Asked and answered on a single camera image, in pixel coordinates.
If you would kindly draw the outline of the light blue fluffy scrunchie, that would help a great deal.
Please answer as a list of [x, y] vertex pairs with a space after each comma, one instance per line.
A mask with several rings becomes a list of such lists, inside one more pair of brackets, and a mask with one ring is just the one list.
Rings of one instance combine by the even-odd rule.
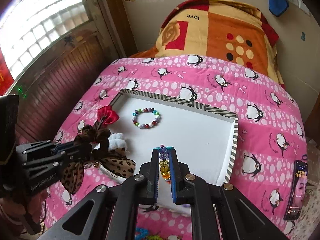
[[127, 151], [127, 143], [124, 139], [123, 133], [113, 133], [109, 137], [101, 137], [100, 149], [109, 154], [125, 155]]

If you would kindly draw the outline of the striped chevron tray box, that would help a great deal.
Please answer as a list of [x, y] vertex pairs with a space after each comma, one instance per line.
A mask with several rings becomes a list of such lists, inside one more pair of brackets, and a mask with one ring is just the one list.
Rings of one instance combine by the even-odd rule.
[[[151, 92], [122, 89], [110, 102], [119, 120], [110, 126], [122, 133], [127, 157], [136, 170], [150, 161], [152, 150], [172, 146], [178, 161], [188, 165], [207, 183], [221, 186], [230, 181], [237, 148], [238, 116], [195, 101]], [[160, 114], [154, 128], [140, 129], [132, 123], [133, 112], [153, 108]]]

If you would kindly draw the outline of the smartphone with face screen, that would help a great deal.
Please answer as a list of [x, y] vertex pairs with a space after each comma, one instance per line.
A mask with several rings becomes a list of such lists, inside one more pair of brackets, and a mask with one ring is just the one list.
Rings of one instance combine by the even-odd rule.
[[296, 160], [294, 163], [293, 181], [284, 220], [297, 220], [300, 216], [308, 182], [308, 165]]

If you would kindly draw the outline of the red bow hair clip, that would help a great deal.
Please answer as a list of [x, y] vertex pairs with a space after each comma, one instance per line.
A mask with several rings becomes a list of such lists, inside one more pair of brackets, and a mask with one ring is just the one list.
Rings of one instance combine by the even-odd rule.
[[95, 129], [107, 128], [119, 120], [118, 114], [112, 109], [112, 106], [104, 106], [98, 109], [97, 120], [94, 124]]

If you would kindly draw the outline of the red paper window decoration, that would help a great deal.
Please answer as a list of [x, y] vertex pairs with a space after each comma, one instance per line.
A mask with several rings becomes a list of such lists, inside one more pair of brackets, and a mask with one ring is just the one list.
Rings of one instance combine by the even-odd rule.
[[0, 50], [0, 96], [4, 95], [13, 83], [14, 79]]

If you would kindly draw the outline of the leopard print bow scrunchie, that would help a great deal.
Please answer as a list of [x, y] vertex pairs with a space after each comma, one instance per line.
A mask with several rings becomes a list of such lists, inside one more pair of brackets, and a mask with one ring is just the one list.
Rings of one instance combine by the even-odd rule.
[[109, 149], [111, 132], [107, 127], [85, 125], [73, 142], [80, 147], [80, 153], [66, 158], [62, 166], [60, 182], [70, 193], [76, 194], [84, 180], [85, 164], [101, 165], [112, 174], [122, 178], [133, 176], [136, 163], [128, 159], [125, 147]]

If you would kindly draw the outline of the pink penguin blanket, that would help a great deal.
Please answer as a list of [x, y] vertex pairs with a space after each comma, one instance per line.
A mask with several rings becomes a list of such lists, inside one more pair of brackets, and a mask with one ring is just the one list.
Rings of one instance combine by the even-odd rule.
[[234, 112], [239, 117], [238, 146], [231, 182], [287, 237], [301, 220], [285, 220], [293, 186], [294, 162], [306, 160], [302, 118], [293, 98], [248, 67], [211, 57], [201, 64], [192, 55], [159, 59], [120, 59], [103, 70], [62, 124], [55, 140], [68, 142], [76, 124], [91, 124], [100, 107], [98, 89], [112, 100], [121, 89], [137, 89], [189, 99]]

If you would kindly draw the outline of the orange yellow folded blanket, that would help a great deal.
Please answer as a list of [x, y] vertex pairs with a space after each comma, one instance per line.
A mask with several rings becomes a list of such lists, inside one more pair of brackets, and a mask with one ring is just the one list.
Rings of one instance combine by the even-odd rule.
[[188, 0], [167, 16], [155, 45], [133, 57], [214, 57], [250, 68], [283, 86], [277, 66], [278, 39], [262, 12], [250, 4]]

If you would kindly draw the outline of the glass block window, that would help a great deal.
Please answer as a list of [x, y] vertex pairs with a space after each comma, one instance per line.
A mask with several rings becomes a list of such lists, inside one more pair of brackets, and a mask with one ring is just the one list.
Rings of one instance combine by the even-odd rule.
[[17, 0], [1, 19], [1, 51], [12, 77], [88, 20], [85, 0]]

